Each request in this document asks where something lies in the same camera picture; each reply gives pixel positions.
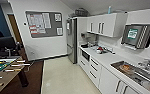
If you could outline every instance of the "foosball table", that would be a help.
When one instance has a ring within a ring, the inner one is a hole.
[[[28,81],[23,70],[25,65],[21,56],[11,56],[0,59],[0,91],[16,76],[20,78],[22,87],[28,85]]]

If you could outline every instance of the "ceiling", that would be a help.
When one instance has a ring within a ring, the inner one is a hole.
[[[61,0],[72,10],[86,9],[91,15],[107,13],[111,6],[112,12],[135,11],[150,9],[150,0]]]

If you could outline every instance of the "wall-mounted dispenser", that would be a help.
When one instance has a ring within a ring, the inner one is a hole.
[[[121,44],[128,44],[137,49],[150,45],[150,24],[126,25]]]

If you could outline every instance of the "lower cabinet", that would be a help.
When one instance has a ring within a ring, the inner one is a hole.
[[[81,68],[86,72],[87,75],[89,75],[89,61],[85,60],[83,57],[79,57],[78,61]]]
[[[101,65],[92,57],[90,57],[88,77],[92,80],[94,85],[98,88],[100,75],[101,75]]]
[[[124,83],[123,90],[122,90],[121,94],[139,94],[139,93]]]
[[[102,67],[99,90],[102,94],[139,94],[104,67]]]

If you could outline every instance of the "white wall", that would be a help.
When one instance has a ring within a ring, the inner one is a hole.
[[[29,60],[67,54],[66,19],[73,11],[60,0],[9,0]],[[61,12],[63,36],[31,38],[25,11]]]
[[[129,12],[126,24],[150,24],[150,9]],[[150,59],[150,46],[143,50],[134,51],[121,45],[121,40],[122,38],[99,36],[99,43],[113,47],[117,54],[135,63],[141,62],[143,59]]]
[[[16,40],[14,32],[13,32],[13,28],[12,28],[10,20],[8,18],[8,14],[13,14],[11,5],[9,3],[1,3],[0,5],[2,7],[3,14],[4,14],[4,17],[6,19],[7,25],[9,27],[10,33],[11,33],[12,37]]]

